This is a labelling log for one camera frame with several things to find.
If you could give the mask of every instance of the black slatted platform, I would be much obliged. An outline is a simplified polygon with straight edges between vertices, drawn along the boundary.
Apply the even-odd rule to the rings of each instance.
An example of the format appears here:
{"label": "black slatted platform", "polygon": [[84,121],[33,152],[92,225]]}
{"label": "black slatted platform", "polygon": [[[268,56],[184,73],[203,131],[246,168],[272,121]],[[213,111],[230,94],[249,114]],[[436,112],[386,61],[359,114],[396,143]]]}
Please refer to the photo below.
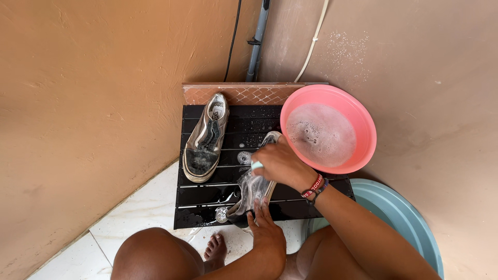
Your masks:
{"label": "black slatted platform", "polygon": [[[237,155],[240,151],[255,152],[269,131],[281,132],[282,106],[230,106],[218,167],[208,181],[202,184],[194,183],[183,173],[182,157],[185,143],[197,125],[203,109],[204,105],[183,107],[174,229],[223,225],[216,221],[215,210],[220,206],[229,208],[239,200],[240,189],[237,180],[249,169],[248,166],[240,165]],[[333,187],[355,199],[347,175],[321,173],[326,178],[333,179],[330,182]],[[283,184],[275,186],[269,208],[275,221],[322,217],[296,190]]]}

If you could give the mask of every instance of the right hand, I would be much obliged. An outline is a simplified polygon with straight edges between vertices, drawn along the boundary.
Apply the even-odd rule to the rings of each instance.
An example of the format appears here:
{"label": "right hand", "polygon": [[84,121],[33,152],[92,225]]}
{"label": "right hand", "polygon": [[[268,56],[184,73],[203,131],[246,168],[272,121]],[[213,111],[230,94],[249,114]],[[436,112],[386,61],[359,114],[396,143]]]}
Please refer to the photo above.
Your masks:
{"label": "right hand", "polygon": [[262,175],[268,181],[286,184],[300,193],[309,189],[318,177],[315,170],[297,157],[283,135],[278,138],[277,144],[265,145],[253,153],[251,159],[264,165],[254,169],[253,175]]}
{"label": "right hand", "polygon": [[257,261],[261,261],[261,269],[267,271],[272,279],[278,278],[287,260],[287,242],[282,229],[273,222],[268,208],[268,199],[263,198],[262,204],[258,199],[254,200],[254,212],[256,221],[251,212],[248,212],[248,223],[252,231],[254,241],[252,252],[256,254]]}

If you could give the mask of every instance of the bracelet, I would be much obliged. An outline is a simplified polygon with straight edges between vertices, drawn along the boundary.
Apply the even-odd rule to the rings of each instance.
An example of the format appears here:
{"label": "bracelet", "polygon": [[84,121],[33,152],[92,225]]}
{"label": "bracelet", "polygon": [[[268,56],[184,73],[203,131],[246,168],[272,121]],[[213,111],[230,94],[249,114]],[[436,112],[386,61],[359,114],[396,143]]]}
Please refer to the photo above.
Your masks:
{"label": "bracelet", "polygon": [[308,203],[309,206],[314,206],[315,205],[315,202],[316,202],[316,198],[318,197],[318,195],[320,193],[322,193],[325,188],[329,185],[329,179],[325,178],[325,183],[323,184],[323,186],[321,188],[319,188],[318,190],[305,190],[301,193],[302,196],[304,196],[304,193],[306,192],[309,192],[309,191],[312,191],[315,193],[315,197],[313,198],[313,200],[309,200],[309,199],[306,199],[306,202]]}
{"label": "bracelet", "polygon": [[322,182],[323,180],[323,176],[322,174],[318,174],[318,178],[316,179],[315,183],[313,184],[313,186],[311,186],[310,189],[307,189],[305,191],[303,191],[301,193],[301,196],[306,198],[308,196],[310,196],[312,193],[314,193],[316,191],[316,189],[320,186],[320,183]]}

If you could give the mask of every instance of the orange wall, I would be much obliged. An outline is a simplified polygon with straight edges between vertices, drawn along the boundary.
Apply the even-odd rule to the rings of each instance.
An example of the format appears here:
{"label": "orange wall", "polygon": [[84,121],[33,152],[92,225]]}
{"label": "orange wall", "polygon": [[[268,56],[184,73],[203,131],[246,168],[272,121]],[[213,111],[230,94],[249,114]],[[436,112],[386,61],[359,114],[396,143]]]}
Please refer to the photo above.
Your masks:
{"label": "orange wall", "polygon": [[[228,81],[245,77],[245,0]],[[2,0],[0,279],[20,280],[178,157],[181,82],[222,81],[237,1]]]}
{"label": "orange wall", "polygon": [[[322,7],[272,1],[261,81],[297,77]],[[420,211],[446,279],[498,279],[497,14],[496,1],[330,1],[300,80],[329,82],[368,109],[377,149],[354,176]]]}

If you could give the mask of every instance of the white pipe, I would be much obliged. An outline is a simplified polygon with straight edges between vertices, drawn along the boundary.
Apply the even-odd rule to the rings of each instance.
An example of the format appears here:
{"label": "white pipe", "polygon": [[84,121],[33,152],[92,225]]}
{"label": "white pipe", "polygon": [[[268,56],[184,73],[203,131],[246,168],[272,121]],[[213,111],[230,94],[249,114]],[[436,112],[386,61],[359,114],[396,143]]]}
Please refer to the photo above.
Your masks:
{"label": "white pipe", "polygon": [[311,53],[313,52],[313,48],[315,47],[315,42],[318,41],[318,32],[320,31],[320,28],[322,27],[323,18],[325,17],[325,11],[327,10],[328,5],[329,5],[329,0],[325,0],[323,2],[322,15],[320,16],[320,20],[318,21],[318,26],[316,27],[315,36],[313,37],[313,41],[311,42],[310,51],[308,52],[308,57],[306,57],[306,61],[304,62],[303,69],[301,69],[301,72],[299,72],[299,75],[297,75],[297,78],[296,78],[296,80],[294,80],[294,83],[296,83],[299,80],[299,78],[301,78],[301,75],[304,73],[304,69],[306,69],[306,66],[308,66],[308,62],[310,61]]}

